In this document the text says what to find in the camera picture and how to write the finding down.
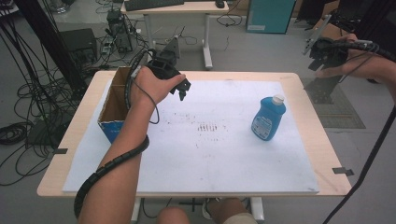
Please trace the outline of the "person's right leg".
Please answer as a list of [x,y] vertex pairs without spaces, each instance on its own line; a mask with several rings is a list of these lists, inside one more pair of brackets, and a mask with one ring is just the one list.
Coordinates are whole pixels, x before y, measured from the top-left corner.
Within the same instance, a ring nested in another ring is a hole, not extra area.
[[248,211],[238,198],[209,198],[209,200],[207,208],[216,224],[222,224],[227,218]]

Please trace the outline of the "person's left hand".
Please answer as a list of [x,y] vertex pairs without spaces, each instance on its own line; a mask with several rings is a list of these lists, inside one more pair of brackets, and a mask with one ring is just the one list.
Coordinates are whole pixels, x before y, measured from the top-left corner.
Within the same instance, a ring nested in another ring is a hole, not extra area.
[[186,76],[176,75],[170,79],[158,79],[146,66],[141,68],[131,87],[131,108],[153,110]]

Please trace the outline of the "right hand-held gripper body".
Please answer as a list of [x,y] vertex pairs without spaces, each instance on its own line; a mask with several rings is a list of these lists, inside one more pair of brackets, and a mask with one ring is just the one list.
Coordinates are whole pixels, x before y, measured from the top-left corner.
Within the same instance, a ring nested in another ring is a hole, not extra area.
[[322,62],[322,68],[341,65],[347,59],[347,51],[336,47],[337,41],[329,37],[322,37],[321,33],[331,20],[331,15],[325,15],[314,33],[305,40],[303,55]]

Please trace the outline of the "black keyboard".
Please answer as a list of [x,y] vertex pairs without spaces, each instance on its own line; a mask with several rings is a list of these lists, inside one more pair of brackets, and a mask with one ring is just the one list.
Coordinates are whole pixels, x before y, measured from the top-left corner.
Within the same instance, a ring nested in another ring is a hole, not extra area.
[[126,11],[171,7],[183,5],[184,0],[128,0],[124,2]]

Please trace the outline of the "person's left leg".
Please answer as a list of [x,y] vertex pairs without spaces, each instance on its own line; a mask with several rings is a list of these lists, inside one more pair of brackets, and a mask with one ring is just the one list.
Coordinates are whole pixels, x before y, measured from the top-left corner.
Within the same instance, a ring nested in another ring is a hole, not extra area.
[[190,224],[190,220],[182,209],[165,207],[157,216],[156,224]]

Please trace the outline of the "black metal post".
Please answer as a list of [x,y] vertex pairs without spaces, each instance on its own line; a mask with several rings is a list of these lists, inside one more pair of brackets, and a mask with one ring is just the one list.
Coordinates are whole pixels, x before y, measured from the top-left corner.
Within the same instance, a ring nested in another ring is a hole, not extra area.
[[14,0],[14,2],[51,59],[58,66],[70,88],[78,93],[87,90],[87,84],[80,76],[80,72],[67,52],[64,42],[38,0]]

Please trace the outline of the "black equipment box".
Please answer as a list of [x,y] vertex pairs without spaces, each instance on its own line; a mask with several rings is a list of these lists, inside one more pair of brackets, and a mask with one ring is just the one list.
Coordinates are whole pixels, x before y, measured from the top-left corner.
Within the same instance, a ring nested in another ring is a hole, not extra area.
[[91,28],[63,31],[60,35],[76,63],[94,63],[97,60],[96,38]]

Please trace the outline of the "teal cabinet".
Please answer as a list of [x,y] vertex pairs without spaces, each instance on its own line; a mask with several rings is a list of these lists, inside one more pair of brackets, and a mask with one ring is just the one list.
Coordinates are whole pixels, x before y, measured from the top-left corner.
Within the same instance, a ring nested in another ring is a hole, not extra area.
[[256,34],[285,34],[296,0],[249,0],[246,31]]

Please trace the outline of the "dark grid floor mat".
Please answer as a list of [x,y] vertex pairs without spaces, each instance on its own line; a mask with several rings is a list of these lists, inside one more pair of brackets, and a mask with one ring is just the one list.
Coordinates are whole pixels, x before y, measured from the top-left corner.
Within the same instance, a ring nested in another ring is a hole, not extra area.
[[324,128],[365,129],[363,121],[339,86],[334,88],[329,103],[311,103]]

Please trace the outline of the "light wooden table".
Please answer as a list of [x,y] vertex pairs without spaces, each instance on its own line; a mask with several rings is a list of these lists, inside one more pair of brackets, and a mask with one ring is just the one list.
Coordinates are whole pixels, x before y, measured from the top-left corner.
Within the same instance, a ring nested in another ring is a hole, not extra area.
[[[277,81],[282,85],[282,95],[286,98],[287,111],[290,110],[297,125],[298,132],[304,144],[306,155],[315,173],[319,191],[316,194],[195,194],[195,195],[166,195],[161,198],[206,198],[218,197],[250,197],[258,199],[265,196],[343,196],[350,184],[345,175],[336,175],[332,168],[339,167],[332,144],[323,129],[318,115],[312,106],[299,77],[293,73],[260,73],[260,72],[205,72],[190,71],[187,74],[191,83],[194,80],[246,80],[246,81]],[[141,196],[136,193],[137,199],[158,198],[160,196]]]

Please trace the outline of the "blue bottle with white cap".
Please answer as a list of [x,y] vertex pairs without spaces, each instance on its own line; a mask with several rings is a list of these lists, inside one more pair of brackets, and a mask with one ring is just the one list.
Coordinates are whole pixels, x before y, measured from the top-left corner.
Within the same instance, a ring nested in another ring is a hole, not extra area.
[[261,140],[270,141],[275,136],[286,112],[284,100],[279,94],[261,99],[261,107],[251,122],[251,131]]

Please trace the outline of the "person's right hand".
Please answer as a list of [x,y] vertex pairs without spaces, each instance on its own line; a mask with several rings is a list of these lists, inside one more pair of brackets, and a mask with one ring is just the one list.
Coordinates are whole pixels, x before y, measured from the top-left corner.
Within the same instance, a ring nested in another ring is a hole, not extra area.
[[350,49],[345,63],[321,69],[315,73],[315,76],[320,78],[335,76],[369,78],[387,85],[385,72],[386,65],[390,62],[392,61],[375,53]]

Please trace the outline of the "blue cardboard box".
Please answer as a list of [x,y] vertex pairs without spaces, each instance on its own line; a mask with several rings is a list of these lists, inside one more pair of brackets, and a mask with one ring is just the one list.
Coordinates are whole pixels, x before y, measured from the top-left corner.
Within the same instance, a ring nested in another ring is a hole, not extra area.
[[128,109],[125,103],[125,87],[130,67],[119,67],[109,82],[98,125],[110,143],[113,143],[120,132]]

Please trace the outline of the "beige shorts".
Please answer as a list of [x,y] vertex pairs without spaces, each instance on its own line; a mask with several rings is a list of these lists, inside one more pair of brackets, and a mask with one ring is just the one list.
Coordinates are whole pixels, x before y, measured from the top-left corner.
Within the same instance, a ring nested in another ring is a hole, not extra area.
[[250,213],[241,213],[227,218],[222,224],[258,224]]

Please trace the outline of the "white shoe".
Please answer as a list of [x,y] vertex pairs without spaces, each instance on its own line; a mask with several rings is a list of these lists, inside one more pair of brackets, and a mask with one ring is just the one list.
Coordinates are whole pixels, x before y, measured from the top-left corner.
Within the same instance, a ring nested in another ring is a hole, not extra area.
[[203,205],[202,205],[202,214],[203,214],[203,217],[206,219],[212,218],[212,216],[210,215],[208,208],[207,208],[209,202],[210,202],[209,199],[205,199],[203,202]]

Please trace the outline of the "white paper mat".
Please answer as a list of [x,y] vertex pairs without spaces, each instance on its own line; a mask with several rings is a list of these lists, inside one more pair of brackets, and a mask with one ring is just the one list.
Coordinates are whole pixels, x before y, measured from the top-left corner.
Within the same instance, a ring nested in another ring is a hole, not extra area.
[[148,129],[138,194],[318,193],[290,110],[272,140],[251,130],[261,99],[283,91],[277,81],[194,80],[185,99],[167,96]]

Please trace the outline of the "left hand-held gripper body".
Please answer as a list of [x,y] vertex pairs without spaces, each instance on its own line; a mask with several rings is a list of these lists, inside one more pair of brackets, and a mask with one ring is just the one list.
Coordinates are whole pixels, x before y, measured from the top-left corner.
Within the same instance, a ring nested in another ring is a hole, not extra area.
[[174,37],[162,50],[150,49],[147,67],[158,79],[169,79],[179,74],[176,70],[180,58],[178,38]]

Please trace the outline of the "brown cardboard box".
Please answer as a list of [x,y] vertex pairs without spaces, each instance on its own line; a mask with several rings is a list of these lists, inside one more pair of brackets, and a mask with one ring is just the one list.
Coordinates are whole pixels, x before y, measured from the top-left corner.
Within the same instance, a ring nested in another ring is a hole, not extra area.
[[338,39],[339,37],[342,37],[344,35],[347,35],[347,31],[331,23],[328,23],[321,33],[322,37],[329,37],[331,39]]

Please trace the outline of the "white-legged wooden desk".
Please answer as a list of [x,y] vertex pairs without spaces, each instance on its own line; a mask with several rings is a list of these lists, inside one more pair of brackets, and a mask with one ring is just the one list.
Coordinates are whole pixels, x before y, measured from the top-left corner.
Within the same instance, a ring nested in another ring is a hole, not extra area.
[[125,15],[142,15],[145,26],[146,35],[148,38],[148,46],[151,49],[155,48],[155,41],[153,39],[153,24],[159,26],[188,26],[195,25],[200,22],[204,27],[203,39],[198,41],[202,46],[205,68],[210,70],[213,68],[211,52],[209,47],[209,27],[211,15],[224,15],[229,11],[226,2],[223,2],[224,7],[217,7],[215,2],[217,0],[199,1],[199,2],[185,2],[183,5],[156,7],[149,9],[141,9],[135,11],[128,11],[125,4],[128,0],[124,0],[121,5],[121,13]]

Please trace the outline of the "person's leg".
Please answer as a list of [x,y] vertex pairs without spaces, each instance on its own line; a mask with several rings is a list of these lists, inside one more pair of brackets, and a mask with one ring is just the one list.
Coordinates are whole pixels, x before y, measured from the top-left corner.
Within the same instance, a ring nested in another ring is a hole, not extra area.
[[222,224],[227,218],[248,211],[238,198],[209,198],[209,200],[207,208],[216,224]]
[[190,220],[182,209],[165,207],[157,216],[156,224],[190,224]]

